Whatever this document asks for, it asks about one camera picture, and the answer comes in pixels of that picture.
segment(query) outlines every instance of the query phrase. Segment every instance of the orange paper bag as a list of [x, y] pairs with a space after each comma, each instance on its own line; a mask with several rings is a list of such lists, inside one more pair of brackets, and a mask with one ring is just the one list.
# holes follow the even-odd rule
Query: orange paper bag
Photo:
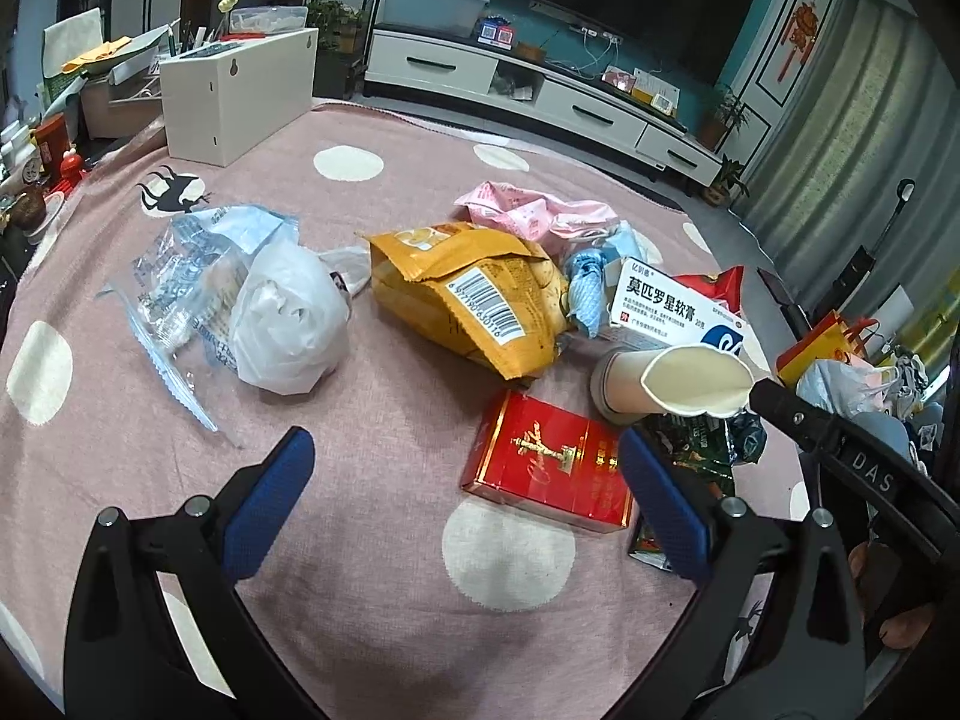
[[877, 324], [877, 320], [861, 319], [849, 326], [840, 314], [830, 312], [801, 341], [776, 358], [776, 375], [793, 389], [814, 360], [846, 362], [851, 356], [866, 359], [867, 353], [859, 336], [872, 324]]

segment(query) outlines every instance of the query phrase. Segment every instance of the drawer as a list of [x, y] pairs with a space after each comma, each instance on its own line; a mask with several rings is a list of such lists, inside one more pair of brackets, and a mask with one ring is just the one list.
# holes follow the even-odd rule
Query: drawer
[[486, 95], [496, 59], [450, 46], [376, 35], [367, 76], [373, 81], [424, 89], [449, 87]]
[[720, 170], [714, 157], [656, 127], [647, 127], [637, 143], [637, 151], [658, 167], [673, 167], [704, 186], [709, 186]]
[[568, 124], [584, 137], [626, 151], [634, 147], [646, 127], [643, 119], [553, 81], [546, 81], [541, 88], [535, 108], [552, 124]]

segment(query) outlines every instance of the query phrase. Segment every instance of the curtain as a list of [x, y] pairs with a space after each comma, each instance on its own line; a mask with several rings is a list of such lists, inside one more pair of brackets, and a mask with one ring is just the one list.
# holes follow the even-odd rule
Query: curtain
[[751, 197], [733, 212], [810, 309], [858, 245], [872, 250], [905, 177], [917, 188], [852, 317], [898, 284], [919, 314], [960, 265], [960, 92], [915, 17], [840, 0], [805, 88], [748, 176]]
[[932, 381], [947, 365], [960, 319], [960, 269], [938, 290], [930, 307], [916, 314], [896, 334], [898, 341], [920, 355]]

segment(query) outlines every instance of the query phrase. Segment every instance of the yellow snack bag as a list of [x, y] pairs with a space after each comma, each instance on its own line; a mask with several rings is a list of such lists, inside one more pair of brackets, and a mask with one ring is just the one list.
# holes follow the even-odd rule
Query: yellow snack bag
[[374, 297], [424, 338], [505, 379], [555, 360], [560, 306], [544, 302], [531, 269], [550, 262], [536, 244], [462, 221], [367, 240]]

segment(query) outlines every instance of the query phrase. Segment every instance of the floor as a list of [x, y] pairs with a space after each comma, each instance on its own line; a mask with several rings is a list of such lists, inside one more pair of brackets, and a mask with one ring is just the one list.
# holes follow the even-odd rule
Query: floor
[[410, 103], [406, 100], [381, 97], [365, 98], [363, 95], [357, 95], [352, 101], [394, 111], [395, 113], [433, 119], [434, 121], [452, 124], [455, 127], [490, 132], [503, 137], [534, 143], [537, 146], [552, 148], [565, 156], [579, 159], [592, 165], [592, 167], [597, 167], [598, 170], [603, 170], [609, 175], [623, 178], [641, 187], [649, 187], [651, 191], [665, 196], [666, 199], [685, 211], [690, 220], [697, 225], [722, 269], [731, 268], [734, 265], [748, 266], [743, 282], [743, 308], [747, 318], [750, 319], [750, 324], [754, 327], [755, 333], [757, 333], [757, 338], [760, 340], [760, 346], [763, 348], [767, 360], [773, 362], [781, 352], [786, 351], [796, 342], [784, 317], [779, 312], [778, 305], [760, 281], [760, 276], [757, 276], [755, 270], [756, 268], [763, 268], [767, 271], [776, 272], [773, 263], [763, 253], [757, 239], [750, 230], [730, 211], [713, 208], [699, 197], [688, 197], [682, 191], [668, 186], [664, 181], [652, 182], [642, 173], [629, 170], [627, 167], [608, 161], [603, 157], [581, 151], [579, 148], [568, 146], [566, 143], [553, 141], [536, 133], [509, 127], [507, 124], [491, 122], [488, 119], [480, 119], [479, 117], [448, 111], [431, 105]]

